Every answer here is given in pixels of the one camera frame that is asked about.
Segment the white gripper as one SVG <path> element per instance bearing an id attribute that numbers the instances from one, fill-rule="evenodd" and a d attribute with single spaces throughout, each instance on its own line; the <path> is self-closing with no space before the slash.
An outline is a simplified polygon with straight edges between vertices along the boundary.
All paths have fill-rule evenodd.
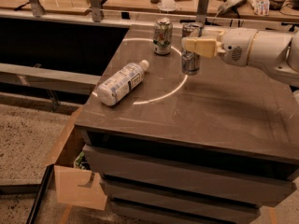
<path id="1" fill-rule="evenodd" d="M 222 29 L 203 29 L 199 37 L 184 37 L 181 46 L 206 58 L 222 54 L 221 59 L 225 63 L 244 67 L 247 65 L 249 49 L 257 33 L 256 29 L 247 28 L 236 28 L 227 33 Z"/>

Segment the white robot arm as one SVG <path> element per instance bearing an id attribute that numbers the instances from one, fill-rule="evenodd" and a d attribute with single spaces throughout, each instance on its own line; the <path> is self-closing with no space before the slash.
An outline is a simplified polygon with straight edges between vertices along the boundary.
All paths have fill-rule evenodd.
<path id="1" fill-rule="evenodd" d="M 219 56 L 227 64 L 254 67 L 276 81 L 299 87 L 299 33 L 207 29 L 200 37 L 184 37 L 181 45 L 199 56 Z"/>

